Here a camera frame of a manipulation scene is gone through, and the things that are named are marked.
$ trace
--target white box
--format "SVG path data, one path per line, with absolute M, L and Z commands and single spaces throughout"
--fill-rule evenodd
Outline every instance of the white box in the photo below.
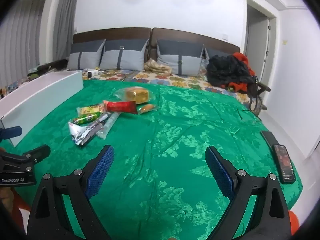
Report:
M 43 75 L 0 100 L 0 127 L 20 126 L 22 135 L 10 139 L 13 146 L 57 106 L 83 88 L 81 71 Z

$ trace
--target smartphone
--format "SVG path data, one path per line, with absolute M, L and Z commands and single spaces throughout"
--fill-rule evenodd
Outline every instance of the smartphone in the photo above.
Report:
M 270 147 L 278 169 L 280 181 L 286 184 L 294 183 L 296 181 L 296 177 L 294 175 L 287 148 L 284 145 L 280 145 L 278 143 L 272 132 L 261 131 L 261 135 Z
M 294 175 L 292 163 L 287 148 L 281 144 L 273 145 L 273 152 L 277 158 L 278 172 L 282 183 L 294 183 L 296 176 Z

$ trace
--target phone screen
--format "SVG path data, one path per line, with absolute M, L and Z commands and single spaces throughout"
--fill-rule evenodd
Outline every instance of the phone screen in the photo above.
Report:
M 295 180 L 293 167 L 287 149 L 283 145 L 274 145 L 276 156 L 278 158 L 282 177 L 284 180 Z

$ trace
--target headboard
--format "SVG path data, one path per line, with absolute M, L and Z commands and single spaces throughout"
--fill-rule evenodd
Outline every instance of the headboard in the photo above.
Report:
M 236 45 L 230 44 L 225 41 L 217 40 L 215 38 L 211 38 L 196 33 L 163 28 L 153 28 L 152 31 L 150 28 L 140 27 L 112 28 L 77 33 L 73 35 L 73 43 L 96 40 L 114 41 L 122 39 L 150 39 L 149 45 L 147 46 L 147 49 L 145 51 L 145 62 L 149 58 L 157 60 L 157 39 L 200 43 L 204 44 L 209 48 L 217 49 L 230 54 L 240 51 L 240 48 Z
M 208 36 L 172 29 L 153 28 L 149 46 L 149 58 L 154 60 L 157 60 L 157 39 L 200 43 L 211 49 L 217 49 L 230 54 L 240 52 L 240 48 L 236 45 Z
M 150 39 L 150 28 L 112 28 L 95 30 L 84 33 L 77 33 L 73 35 L 73 43 L 97 41 L 97 40 L 131 40 L 131 39 Z M 148 50 L 145 51 L 145 62 L 148 60 Z

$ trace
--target gray pillow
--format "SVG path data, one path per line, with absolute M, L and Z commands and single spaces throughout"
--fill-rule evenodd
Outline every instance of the gray pillow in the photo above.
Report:
M 196 76 L 201 63 L 203 48 L 203 44 L 157 40 L 157 62 L 172 67 L 172 74 Z
M 99 67 L 104 40 L 75 43 L 71 46 L 68 69 Z
M 205 48 L 205 58 L 210 59 L 214 56 L 218 55 L 219 57 L 227 57 L 230 54 L 226 53 L 226 52 L 222 52 L 220 50 L 217 49 L 210 49 L 210 48 Z
M 147 39 L 106 41 L 101 69 L 143 70 Z

